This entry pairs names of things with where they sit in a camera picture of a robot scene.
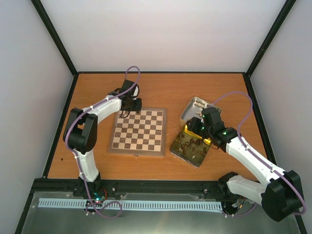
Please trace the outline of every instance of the wall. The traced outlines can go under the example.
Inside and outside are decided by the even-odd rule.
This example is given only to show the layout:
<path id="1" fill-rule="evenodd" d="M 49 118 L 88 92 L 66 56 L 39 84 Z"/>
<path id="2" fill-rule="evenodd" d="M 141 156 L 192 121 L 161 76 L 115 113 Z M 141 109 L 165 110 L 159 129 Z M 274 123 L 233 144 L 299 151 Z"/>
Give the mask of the wall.
<path id="1" fill-rule="evenodd" d="M 312 233 L 312 1 L 299 0 L 252 75 L 278 165 L 301 176 Z"/>
<path id="2" fill-rule="evenodd" d="M 245 72 L 285 0 L 42 0 L 78 71 Z"/>
<path id="3" fill-rule="evenodd" d="M 0 1 L 0 233 L 41 177 L 72 76 L 29 0 Z"/>

